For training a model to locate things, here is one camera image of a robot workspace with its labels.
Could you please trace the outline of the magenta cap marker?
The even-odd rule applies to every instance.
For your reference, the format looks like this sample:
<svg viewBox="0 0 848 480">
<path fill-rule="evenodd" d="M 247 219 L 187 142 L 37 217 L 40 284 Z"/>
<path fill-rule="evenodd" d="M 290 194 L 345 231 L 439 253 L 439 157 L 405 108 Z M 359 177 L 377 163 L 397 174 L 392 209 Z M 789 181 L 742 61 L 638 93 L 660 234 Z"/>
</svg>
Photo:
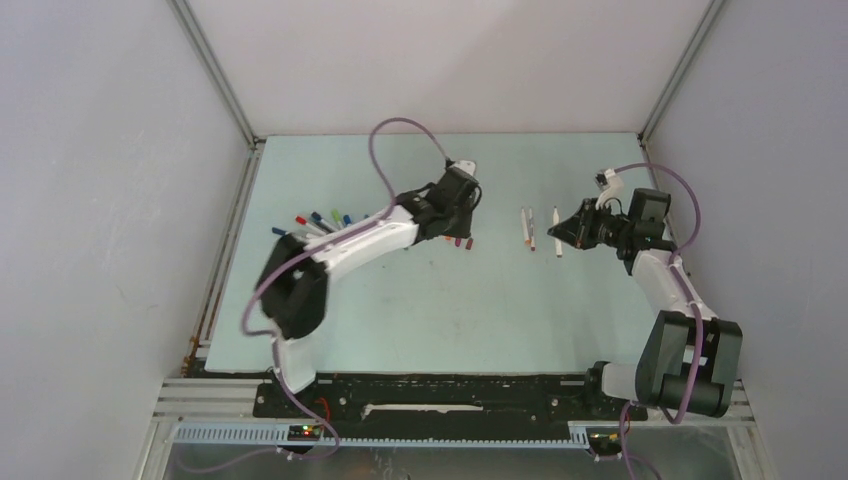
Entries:
<svg viewBox="0 0 848 480">
<path fill-rule="evenodd" d="M 533 212 L 532 208 L 527 209 L 526 216 L 527 216 L 526 226 L 527 226 L 527 233 L 528 233 L 527 244 L 529 245 L 530 250 L 535 252 L 536 251 L 535 222 L 534 222 L 534 212 Z"/>
</svg>

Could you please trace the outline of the aluminium frame rail right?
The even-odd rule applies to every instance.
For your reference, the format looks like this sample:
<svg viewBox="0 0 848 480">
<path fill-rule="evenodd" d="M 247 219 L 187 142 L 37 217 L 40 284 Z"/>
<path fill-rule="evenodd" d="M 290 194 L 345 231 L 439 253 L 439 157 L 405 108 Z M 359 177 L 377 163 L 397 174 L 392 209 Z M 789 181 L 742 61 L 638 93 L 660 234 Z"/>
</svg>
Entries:
<svg viewBox="0 0 848 480">
<path fill-rule="evenodd" d="M 707 307 L 734 321 L 746 248 L 745 120 L 749 53 L 763 1 L 713 1 L 683 51 L 648 129 L 648 156 L 672 190 L 672 226 L 687 277 Z"/>
</svg>

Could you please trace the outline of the navy cap marker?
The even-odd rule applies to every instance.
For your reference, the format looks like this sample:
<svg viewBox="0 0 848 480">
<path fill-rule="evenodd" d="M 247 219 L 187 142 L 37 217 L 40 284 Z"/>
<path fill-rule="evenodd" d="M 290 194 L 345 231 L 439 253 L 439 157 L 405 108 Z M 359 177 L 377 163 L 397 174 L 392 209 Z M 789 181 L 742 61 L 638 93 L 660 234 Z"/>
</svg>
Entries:
<svg viewBox="0 0 848 480">
<path fill-rule="evenodd" d="M 325 220 L 318 212 L 313 211 L 310 214 L 310 218 L 319 228 L 328 233 L 336 232 L 338 230 L 336 226 Z"/>
</svg>

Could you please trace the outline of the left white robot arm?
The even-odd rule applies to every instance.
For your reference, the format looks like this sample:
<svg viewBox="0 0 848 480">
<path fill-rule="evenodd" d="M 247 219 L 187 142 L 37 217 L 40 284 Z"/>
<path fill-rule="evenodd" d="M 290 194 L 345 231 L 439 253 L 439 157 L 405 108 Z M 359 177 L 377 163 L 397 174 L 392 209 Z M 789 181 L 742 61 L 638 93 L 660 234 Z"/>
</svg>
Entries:
<svg viewBox="0 0 848 480">
<path fill-rule="evenodd" d="M 272 322 L 274 362 L 284 383 L 278 404 L 304 416 L 316 403 L 317 375 L 333 282 L 379 257 L 438 237 L 467 239 L 482 194 L 471 160 L 450 163 L 436 183 L 399 194 L 391 208 L 322 237 L 281 237 L 257 281 Z"/>
</svg>

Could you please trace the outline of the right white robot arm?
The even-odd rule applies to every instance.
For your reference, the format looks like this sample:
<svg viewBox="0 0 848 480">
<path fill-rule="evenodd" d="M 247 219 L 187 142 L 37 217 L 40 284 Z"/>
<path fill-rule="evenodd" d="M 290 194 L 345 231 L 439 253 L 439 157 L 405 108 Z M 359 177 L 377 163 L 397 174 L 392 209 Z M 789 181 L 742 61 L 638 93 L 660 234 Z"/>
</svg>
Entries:
<svg viewBox="0 0 848 480">
<path fill-rule="evenodd" d="M 597 381 L 583 388 L 581 402 L 593 417 L 610 416 L 622 400 L 714 418 L 730 407 L 743 333 L 705 305 L 665 239 L 670 204 L 669 194 L 646 188 L 634 190 L 625 213 L 586 198 L 547 231 L 577 250 L 613 248 L 656 314 L 636 364 L 599 361 L 590 369 Z"/>
</svg>

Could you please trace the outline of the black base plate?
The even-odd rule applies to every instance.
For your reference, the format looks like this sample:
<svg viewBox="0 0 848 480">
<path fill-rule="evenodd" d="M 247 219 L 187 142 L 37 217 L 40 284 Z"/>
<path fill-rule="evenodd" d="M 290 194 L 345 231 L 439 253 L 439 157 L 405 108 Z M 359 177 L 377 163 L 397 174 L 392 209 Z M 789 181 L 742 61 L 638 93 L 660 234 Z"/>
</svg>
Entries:
<svg viewBox="0 0 848 480">
<path fill-rule="evenodd" d="M 578 374 L 321 373 L 289 399 L 278 380 L 252 415 L 303 419 L 303 404 L 347 440 L 565 441 L 584 421 L 617 423 L 623 401 Z"/>
</svg>

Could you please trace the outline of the orange cap marker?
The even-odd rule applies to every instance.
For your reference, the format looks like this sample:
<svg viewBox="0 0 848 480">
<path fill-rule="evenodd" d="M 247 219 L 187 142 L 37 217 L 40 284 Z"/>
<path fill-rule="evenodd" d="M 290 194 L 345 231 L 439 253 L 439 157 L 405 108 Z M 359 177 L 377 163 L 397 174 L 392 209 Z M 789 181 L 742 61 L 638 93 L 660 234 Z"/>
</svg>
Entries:
<svg viewBox="0 0 848 480">
<path fill-rule="evenodd" d="M 528 219 L 528 216 L 527 216 L 527 211 L 524 207 L 521 207 L 520 218 L 521 218 L 522 235 L 523 235 L 524 244 L 526 246 L 530 247 L 531 236 L 530 236 L 529 219 Z"/>
</svg>

